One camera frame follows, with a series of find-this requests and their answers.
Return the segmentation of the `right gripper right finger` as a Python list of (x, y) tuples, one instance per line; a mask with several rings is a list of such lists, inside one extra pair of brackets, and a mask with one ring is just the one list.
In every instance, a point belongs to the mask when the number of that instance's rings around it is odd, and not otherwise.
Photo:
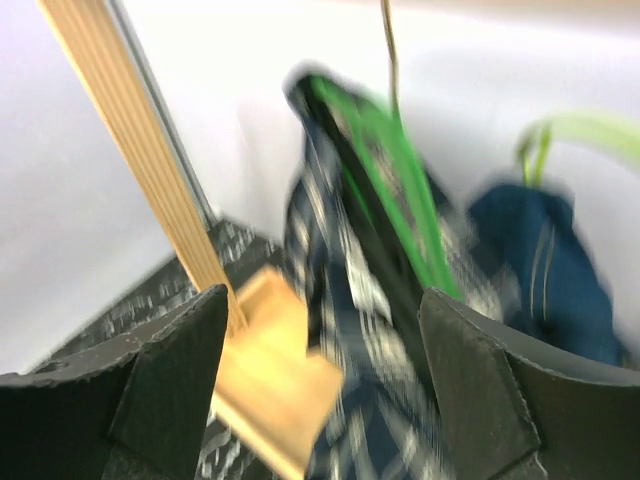
[(639, 476), (639, 374), (425, 291), (424, 349), (459, 479)]

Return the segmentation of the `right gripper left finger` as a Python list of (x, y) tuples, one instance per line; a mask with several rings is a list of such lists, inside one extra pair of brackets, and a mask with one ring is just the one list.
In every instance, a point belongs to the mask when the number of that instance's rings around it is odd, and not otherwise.
[(227, 289), (213, 286), (36, 373), (2, 375), (2, 478), (193, 478), (227, 317)]

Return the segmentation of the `plaid skirt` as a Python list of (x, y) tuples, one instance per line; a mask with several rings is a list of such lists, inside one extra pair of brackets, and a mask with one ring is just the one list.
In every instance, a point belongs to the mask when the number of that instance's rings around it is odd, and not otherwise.
[[(308, 309), (309, 347), (344, 377), (305, 475), (450, 479), (454, 470), (419, 327), (425, 288), (344, 127), (314, 92), (317, 79), (368, 97), (312, 67), (297, 70), (287, 85), (304, 148), (285, 217), (284, 271)], [(462, 301), (504, 322), (521, 307), (513, 271), (479, 238), (475, 223), (451, 203), (416, 153)]]

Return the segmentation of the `dark green hanger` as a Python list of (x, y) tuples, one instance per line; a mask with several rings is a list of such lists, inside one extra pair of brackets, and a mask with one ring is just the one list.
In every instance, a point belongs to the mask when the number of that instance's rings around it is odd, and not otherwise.
[(431, 188), (400, 117), (391, 6), (382, 1), (380, 7), (389, 56), (390, 105), (350, 94), (329, 80), (314, 80), (312, 88), (344, 127), (420, 285), (462, 300), (447, 260)]

